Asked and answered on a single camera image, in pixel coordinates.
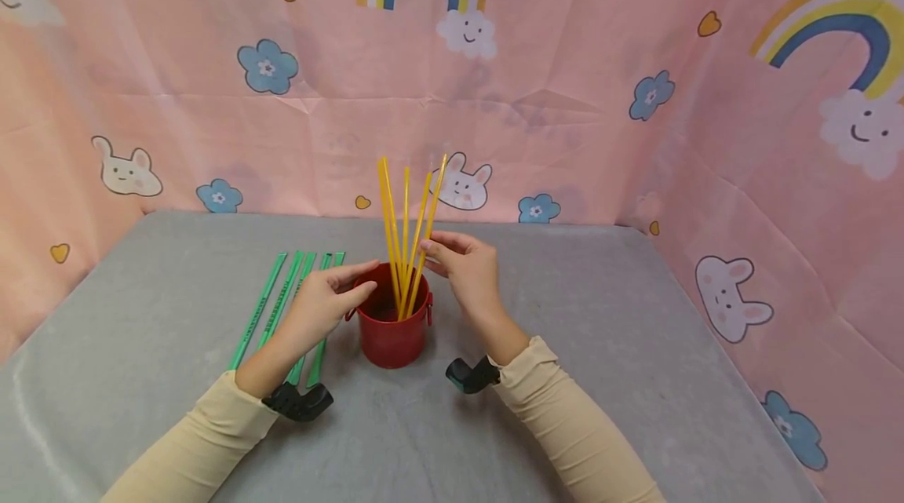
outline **red bucket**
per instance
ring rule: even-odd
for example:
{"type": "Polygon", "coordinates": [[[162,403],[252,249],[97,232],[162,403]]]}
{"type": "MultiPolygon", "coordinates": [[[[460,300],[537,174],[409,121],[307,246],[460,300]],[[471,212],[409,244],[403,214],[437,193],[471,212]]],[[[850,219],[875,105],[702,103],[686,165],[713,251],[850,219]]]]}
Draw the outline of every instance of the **red bucket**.
{"type": "Polygon", "coordinates": [[[351,320],[358,313],[361,326],[361,349],[375,366],[394,370],[408,366],[424,350],[427,326],[433,324],[433,294],[427,279],[421,276],[417,287],[414,311],[411,317],[399,323],[395,300],[392,296],[392,271],[390,264],[380,264],[372,272],[358,277],[355,287],[364,282],[376,282],[377,289],[354,312],[345,315],[351,320]]]}

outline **table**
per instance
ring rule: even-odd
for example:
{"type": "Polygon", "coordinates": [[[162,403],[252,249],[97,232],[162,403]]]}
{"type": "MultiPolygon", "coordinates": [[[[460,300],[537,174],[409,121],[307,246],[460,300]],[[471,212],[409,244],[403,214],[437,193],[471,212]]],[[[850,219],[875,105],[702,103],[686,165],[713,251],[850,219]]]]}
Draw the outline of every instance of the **table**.
{"type": "MultiPolygon", "coordinates": [[[[498,247],[506,306],[616,421],[668,501],[822,501],[646,237],[441,228],[498,247]]],[[[345,250],[346,264],[386,253],[375,220],[145,217],[0,370],[0,501],[96,501],[226,370],[275,255],[295,249],[345,250]]],[[[280,420],[215,501],[567,501],[494,392],[465,396],[445,379],[452,359],[483,351],[447,283],[428,279],[421,358],[380,370],[356,321],[342,323],[323,361],[333,406],[309,425],[280,420]]]]}

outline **sleeve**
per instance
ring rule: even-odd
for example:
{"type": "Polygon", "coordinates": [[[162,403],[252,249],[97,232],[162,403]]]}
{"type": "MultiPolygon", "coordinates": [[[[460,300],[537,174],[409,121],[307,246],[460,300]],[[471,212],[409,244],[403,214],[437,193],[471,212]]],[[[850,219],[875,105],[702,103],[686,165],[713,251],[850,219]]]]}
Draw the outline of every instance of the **sleeve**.
{"type": "Polygon", "coordinates": [[[540,337],[500,367],[495,390],[534,433],[578,503],[665,503],[627,439],[540,337]]]}
{"type": "Polygon", "coordinates": [[[115,481],[101,502],[209,501],[277,416],[237,388],[235,372],[222,374],[195,408],[115,481]]]}

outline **forearm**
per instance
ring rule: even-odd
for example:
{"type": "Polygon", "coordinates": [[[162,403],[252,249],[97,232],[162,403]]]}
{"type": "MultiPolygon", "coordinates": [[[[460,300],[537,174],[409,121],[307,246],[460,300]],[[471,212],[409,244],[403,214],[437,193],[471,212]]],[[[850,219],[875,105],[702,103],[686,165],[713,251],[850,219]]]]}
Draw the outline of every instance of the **forearm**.
{"type": "Polygon", "coordinates": [[[102,502],[209,501],[275,419],[277,414],[239,390],[228,372],[126,470],[102,502]]]}
{"type": "Polygon", "coordinates": [[[539,337],[501,368],[496,391],[534,433],[575,501],[665,501],[614,422],[539,337]]]}
{"type": "Polygon", "coordinates": [[[468,319],[480,336],[487,355],[500,366],[508,365],[530,343],[530,338],[509,317],[501,302],[494,302],[481,312],[468,313],[468,319]]]}
{"type": "MultiPolygon", "coordinates": [[[[286,380],[286,376],[292,370],[292,366],[295,366],[295,362],[301,358],[301,354],[297,353],[297,347],[282,344],[285,339],[277,332],[263,348],[257,350],[239,367],[235,372],[235,384],[240,390],[257,399],[263,399],[286,380]]],[[[316,344],[313,338],[309,342],[310,346],[305,343],[302,347],[307,348],[301,350],[303,353],[316,344]]]]}

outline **yellow stick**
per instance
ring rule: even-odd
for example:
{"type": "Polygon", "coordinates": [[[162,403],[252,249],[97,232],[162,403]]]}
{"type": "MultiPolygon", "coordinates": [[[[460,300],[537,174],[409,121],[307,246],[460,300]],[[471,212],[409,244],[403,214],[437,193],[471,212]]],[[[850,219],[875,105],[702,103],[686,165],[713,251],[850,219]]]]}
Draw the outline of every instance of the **yellow stick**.
{"type": "MultiPolygon", "coordinates": [[[[388,168],[388,162],[386,162],[386,158],[383,157],[383,176],[386,178],[386,195],[388,196],[388,200],[390,201],[390,215],[392,216],[392,249],[395,252],[395,256],[393,259],[393,264],[395,265],[395,273],[396,273],[396,282],[395,284],[399,287],[399,300],[401,300],[401,250],[399,249],[399,224],[396,221],[395,216],[395,204],[392,201],[392,186],[390,185],[390,168],[388,168]]],[[[399,303],[396,306],[396,311],[398,312],[399,308],[403,306],[399,303]]]]}
{"type": "Polygon", "coordinates": [[[405,166],[405,199],[403,221],[401,221],[401,308],[405,312],[405,304],[408,301],[408,290],[411,284],[411,275],[408,272],[408,186],[410,182],[410,170],[405,166]]]}
{"type": "MultiPolygon", "coordinates": [[[[429,238],[433,234],[433,217],[436,216],[436,203],[439,201],[439,192],[443,187],[443,176],[446,175],[446,159],[447,154],[443,154],[443,163],[439,166],[439,180],[436,181],[433,202],[430,203],[430,216],[427,217],[427,234],[424,235],[425,238],[429,238]]],[[[411,313],[414,311],[414,302],[417,301],[417,288],[421,286],[421,272],[424,270],[424,261],[426,260],[427,254],[424,254],[424,251],[421,250],[421,257],[417,260],[417,271],[414,276],[414,295],[412,295],[409,302],[408,311],[405,312],[405,319],[411,317],[411,313]]]]}
{"type": "MultiPolygon", "coordinates": [[[[411,280],[412,272],[414,272],[414,255],[417,253],[417,245],[421,243],[421,225],[424,223],[424,212],[427,211],[427,203],[430,196],[430,181],[433,181],[433,172],[427,172],[427,180],[424,182],[424,194],[421,196],[421,210],[417,213],[417,225],[414,229],[414,240],[411,241],[411,252],[408,257],[408,271],[405,277],[411,280]]],[[[414,301],[414,297],[409,296],[409,301],[414,301]]],[[[405,312],[408,312],[408,301],[405,302],[405,312]]]]}
{"type": "Polygon", "coordinates": [[[383,203],[383,222],[386,224],[386,251],[388,257],[390,257],[390,272],[392,273],[392,296],[395,299],[396,308],[398,308],[401,297],[399,296],[399,277],[395,272],[395,259],[392,256],[392,229],[390,225],[390,206],[386,198],[386,178],[388,175],[385,174],[385,160],[386,158],[377,162],[377,171],[380,172],[380,198],[383,203]]]}

